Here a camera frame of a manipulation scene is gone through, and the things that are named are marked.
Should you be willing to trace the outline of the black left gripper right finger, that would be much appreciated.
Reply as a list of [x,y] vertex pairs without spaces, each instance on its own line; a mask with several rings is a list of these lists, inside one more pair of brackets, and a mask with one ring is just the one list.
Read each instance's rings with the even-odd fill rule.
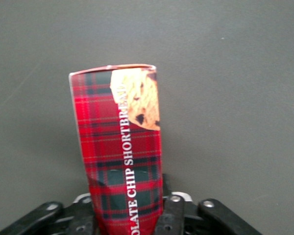
[[163,174],[164,210],[156,223],[158,235],[259,235],[230,208],[212,198],[195,204],[184,192],[172,191]]

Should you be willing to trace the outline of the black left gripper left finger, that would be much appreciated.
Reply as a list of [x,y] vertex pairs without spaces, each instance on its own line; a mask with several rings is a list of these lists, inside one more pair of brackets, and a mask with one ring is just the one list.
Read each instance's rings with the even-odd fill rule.
[[90,193],[77,196],[72,204],[50,201],[43,203],[0,230],[0,235],[96,235]]

